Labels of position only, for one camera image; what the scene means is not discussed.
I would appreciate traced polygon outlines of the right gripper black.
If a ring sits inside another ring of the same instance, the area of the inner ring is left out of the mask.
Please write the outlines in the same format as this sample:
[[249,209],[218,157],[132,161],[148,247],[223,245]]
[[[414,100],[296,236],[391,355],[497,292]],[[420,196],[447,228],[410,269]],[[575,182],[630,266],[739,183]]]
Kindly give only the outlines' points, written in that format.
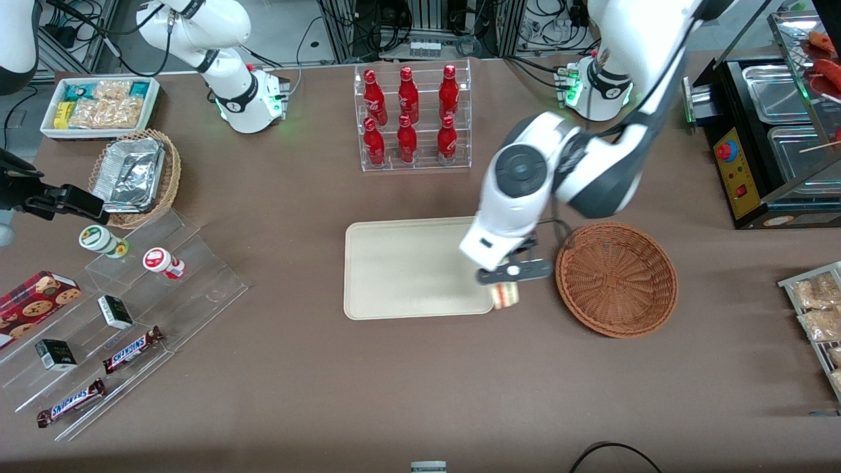
[[103,200],[77,186],[47,186],[41,193],[44,173],[27,161],[1,149],[1,210],[30,213],[40,216],[41,210],[29,206],[27,199],[39,196],[39,206],[46,212],[75,215],[106,225],[109,213]]

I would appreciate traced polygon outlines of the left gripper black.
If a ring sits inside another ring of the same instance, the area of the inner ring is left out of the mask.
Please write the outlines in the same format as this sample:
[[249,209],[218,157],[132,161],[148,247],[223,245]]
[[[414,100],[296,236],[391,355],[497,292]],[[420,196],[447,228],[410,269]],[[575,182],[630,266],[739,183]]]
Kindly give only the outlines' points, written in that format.
[[536,235],[527,236],[522,242],[508,252],[505,258],[505,263],[514,265],[526,263],[527,261],[535,260],[535,247],[538,245],[538,238]]

